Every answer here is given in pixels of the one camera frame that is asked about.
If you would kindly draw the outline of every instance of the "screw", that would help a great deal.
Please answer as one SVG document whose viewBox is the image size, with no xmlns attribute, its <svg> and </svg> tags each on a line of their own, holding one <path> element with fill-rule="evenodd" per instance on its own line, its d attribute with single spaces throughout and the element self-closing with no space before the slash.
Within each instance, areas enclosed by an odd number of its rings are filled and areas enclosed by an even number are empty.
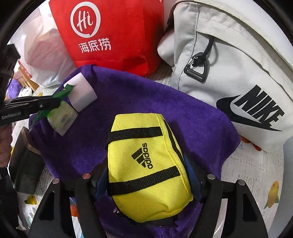
<svg viewBox="0 0 293 238">
<path fill-rule="evenodd" d="M 238 180 L 238 184 L 241 185 L 241 186 L 244 186 L 245 182 L 242 179 L 240 179 L 240 180 Z"/>
<path fill-rule="evenodd" d="M 210 179 L 210 180 L 214 180 L 216 178 L 216 176 L 213 175 L 213 174 L 208 174 L 207 178 Z"/>
<path fill-rule="evenodd" d="M 55 178 L 55 179 L 53 179 L 53 181 L 52 181 L 53 184 L 58 184 L 59 182 L 60 182 L 60 179 L 58 179 L 58 178 Z"/>
<path fill-rule="evenodd" d="M 86 173 L 82 176 L 83 179 L 89 179 L 91 177 L 90 174 Z"/>
</svg>

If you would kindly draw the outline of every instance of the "human hand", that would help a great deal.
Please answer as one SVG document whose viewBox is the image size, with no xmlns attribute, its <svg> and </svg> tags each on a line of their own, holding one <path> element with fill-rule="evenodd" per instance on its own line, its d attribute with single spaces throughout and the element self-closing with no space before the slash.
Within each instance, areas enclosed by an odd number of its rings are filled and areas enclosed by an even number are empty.
<svg viewBox="0 0 293 238">
<path fill-rule="evenodd" d="M 8 165 L 11 156 L 12 125 L 0 127 L 0 168 Z"/>
</svg>

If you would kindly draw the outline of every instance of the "purple object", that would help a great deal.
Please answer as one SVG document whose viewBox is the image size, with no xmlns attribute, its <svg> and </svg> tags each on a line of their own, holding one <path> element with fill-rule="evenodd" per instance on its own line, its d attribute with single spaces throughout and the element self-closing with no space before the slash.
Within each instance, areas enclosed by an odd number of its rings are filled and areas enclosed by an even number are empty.
<svg viewBox="0 0 293 238">
<path fill-rule="evenodd" d="M 31 131 L 55 177 L 62 180 L 78 178 L 102 163 L 114 118 L 124 113 L 161 113 L 182 152 L 209 173 L 221 177 L 222 165 L 240 143 L 240 137 L 220 110 L 171 87 L 93 65 L 77 69 L 64 82 L 80 72 L 98 99 L 79 113 L 63 137 L 54 132 L 46 118 L 36 123 Z M 190 202 L 178 214 L 176 228 L 132 225 L 113 212 L 115 204 L 107 195 L 96 203 L 96 208 L 103 227 L 118 237 L 175 238 L 186 237 L 196 222 L 201 205 L 194 200 Z"/>
<path fill-rule="evenodd" d="M 18 80 L 12 79 L 7 89 L 8 98 L 9 99 L 17 98 L 22 88 L 23 87 Z"/>
</svg>

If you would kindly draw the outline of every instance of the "red bag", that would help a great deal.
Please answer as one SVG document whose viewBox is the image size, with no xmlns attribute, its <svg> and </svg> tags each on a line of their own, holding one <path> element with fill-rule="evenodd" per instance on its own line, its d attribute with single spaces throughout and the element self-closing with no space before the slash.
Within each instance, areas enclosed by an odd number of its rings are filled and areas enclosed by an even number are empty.
<svg viewBox="0 0 293 238">
<path fill-rule="evenodd" d="M 50 8 L 77 67 L 95 64 L 151 75 L 161 63 L 163 0 L 51 0 Z"/>
</svg>

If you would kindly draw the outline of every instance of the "yellow pouch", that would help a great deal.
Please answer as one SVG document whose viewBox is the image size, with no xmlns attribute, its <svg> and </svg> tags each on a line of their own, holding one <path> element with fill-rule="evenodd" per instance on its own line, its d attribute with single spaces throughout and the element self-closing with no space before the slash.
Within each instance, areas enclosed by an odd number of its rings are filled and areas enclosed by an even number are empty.
<svg viewBox="0 0 293 238">
<path fill-rule="evenodd" d="M 108 194 L 136 222 L 174 216 L 193 200 L 179 145 L 161 114 L 120 114 L 108 144 Z"/>
</svg>

